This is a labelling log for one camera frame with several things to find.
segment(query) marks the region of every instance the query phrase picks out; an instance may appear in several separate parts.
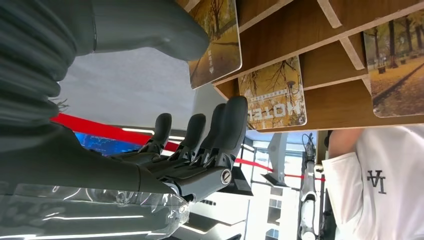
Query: white t-shirt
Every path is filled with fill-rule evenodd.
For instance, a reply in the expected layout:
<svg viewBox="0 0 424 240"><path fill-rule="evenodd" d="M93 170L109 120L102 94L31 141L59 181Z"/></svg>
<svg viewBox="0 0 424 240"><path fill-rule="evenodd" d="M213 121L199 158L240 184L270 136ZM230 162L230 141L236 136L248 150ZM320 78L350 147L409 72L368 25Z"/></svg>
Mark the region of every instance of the white t-shirt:
<svg viewBox="0 0 424 240"><path fill-rule="evenodd" d="M345 239L424 240L424 125L365 129L322 165Z"/></svg>

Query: robotic arm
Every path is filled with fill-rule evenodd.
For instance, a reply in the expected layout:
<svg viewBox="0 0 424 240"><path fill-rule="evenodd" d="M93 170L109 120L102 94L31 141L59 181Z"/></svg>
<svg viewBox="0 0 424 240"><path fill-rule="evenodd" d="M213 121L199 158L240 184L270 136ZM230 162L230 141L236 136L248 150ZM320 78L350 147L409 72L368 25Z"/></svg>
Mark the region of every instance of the robotic arm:
<svg viewBox="0 0 424 240"><path fill-rule="evenodd" d="M113 157L50 122L59 110L48 98L59 95L57 81L76 56L153 47L201 57L208 36L174 1L2 0L0 12L0 238L162 239L187 220L187 201L230 183L246 130L244 97L218 106L219 130L197 154L204 116L195 115L169 158L160 157L167 114L145 147Z"/></svg>

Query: red stripe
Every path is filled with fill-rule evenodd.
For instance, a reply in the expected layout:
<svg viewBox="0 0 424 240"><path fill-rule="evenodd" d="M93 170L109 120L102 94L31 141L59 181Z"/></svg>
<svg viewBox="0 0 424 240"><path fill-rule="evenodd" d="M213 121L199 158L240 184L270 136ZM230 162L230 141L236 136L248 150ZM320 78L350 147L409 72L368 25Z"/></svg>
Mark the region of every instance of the red stripe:
<svg viewBox="0 0 424 240"><path fill-rule="evenodd" d="M240 159L240 158L237 158L235 160L235 162L236 163L240 163L240 164L251 165L251 166L254 166L254 167L259 167L259 168L265 169L265 170L267 170L269 172L272 172L273 171L272 168L269 168L267 166L261 165L261 164L259 164L257 162L252 162L252 161L248 161L248 160L244 160L244 159Z"/></svg>
<svg viewBox="0 0 424 240"><path fill-rule="evenodd" d="M90 121L87 119L60 113L51 119L53 122L60 123L74 132L94 135L108 139L115 139L132 144L145 145L151 136L140 134L138 132L124 131L119 127ZM168 142L165 150L175 152L178 145Z"/></svg>

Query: window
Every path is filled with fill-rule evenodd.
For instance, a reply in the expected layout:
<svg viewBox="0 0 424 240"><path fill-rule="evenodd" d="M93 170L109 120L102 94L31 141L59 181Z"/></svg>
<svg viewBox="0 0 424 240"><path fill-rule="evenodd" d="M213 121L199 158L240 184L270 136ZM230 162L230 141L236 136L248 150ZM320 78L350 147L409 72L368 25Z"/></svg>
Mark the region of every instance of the window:
<svg viewBox="0 0 424 240"><path fill-rule="evenodd" d="M273 229L273 228L272 229L269 229L266 232L265 236L271 237L273 239L278 239L278 237L279 237L279 231L277 229Z"/></svg>
<svg viewBox="0 0 424 240"><path fill-rule="evenodd" d="M281 209L281 201L276 199L270 199L269 206L273 208Z"/></svg>

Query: white wall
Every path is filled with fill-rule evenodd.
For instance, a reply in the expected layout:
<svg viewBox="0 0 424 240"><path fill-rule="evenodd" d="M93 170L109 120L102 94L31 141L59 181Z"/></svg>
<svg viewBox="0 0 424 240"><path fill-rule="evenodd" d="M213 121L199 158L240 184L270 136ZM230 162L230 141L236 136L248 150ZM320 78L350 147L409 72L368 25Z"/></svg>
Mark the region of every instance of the white wall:
<svg viewBox="0 0 424 240"><path fill-rule="evenodd" d="M212 114L214 113L215 107L226 102L227 101L214 89L212 84L207 84L196 89L192 114L206 115L206 125L204 127L202 140L206 138L211 128Z"/></svg>

